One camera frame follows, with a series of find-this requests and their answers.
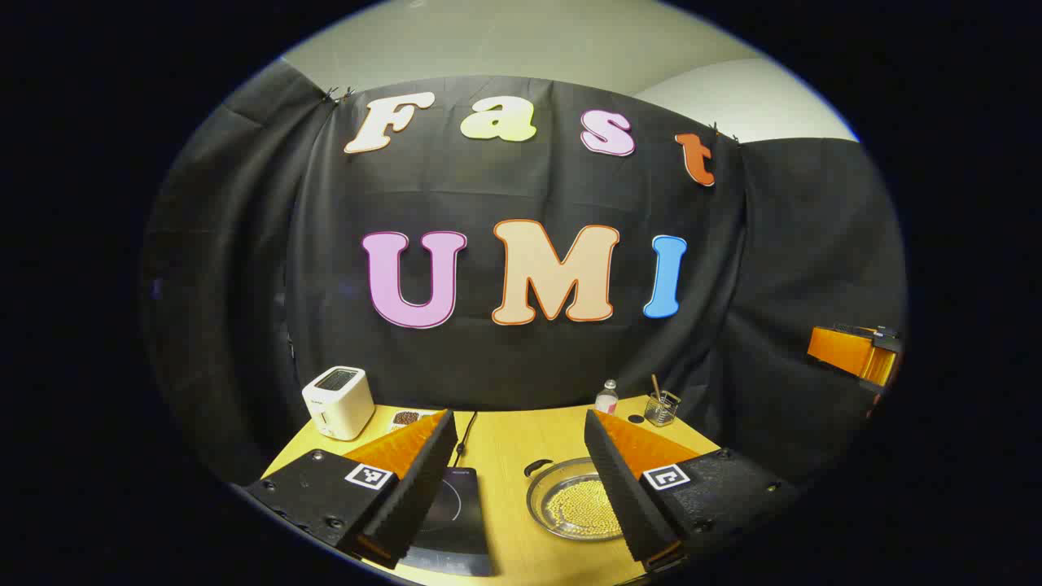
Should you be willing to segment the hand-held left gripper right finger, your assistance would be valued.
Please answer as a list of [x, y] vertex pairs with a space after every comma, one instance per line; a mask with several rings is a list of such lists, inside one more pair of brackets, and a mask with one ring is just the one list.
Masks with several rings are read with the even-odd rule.
[[649, 573], [731, 548], [803, 495], [737, 450], [696, 453], [596, 409], [585, 413], [584, 444]]

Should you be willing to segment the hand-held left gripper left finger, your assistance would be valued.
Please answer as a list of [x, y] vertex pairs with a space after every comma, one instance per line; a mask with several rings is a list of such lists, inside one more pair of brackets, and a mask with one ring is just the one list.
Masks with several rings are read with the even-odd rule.
[[453, 410], [441, 409], [345, 455], [309, 450], [245, 491], [329, 548], [391, 570], [438, 496], [457, 440]]

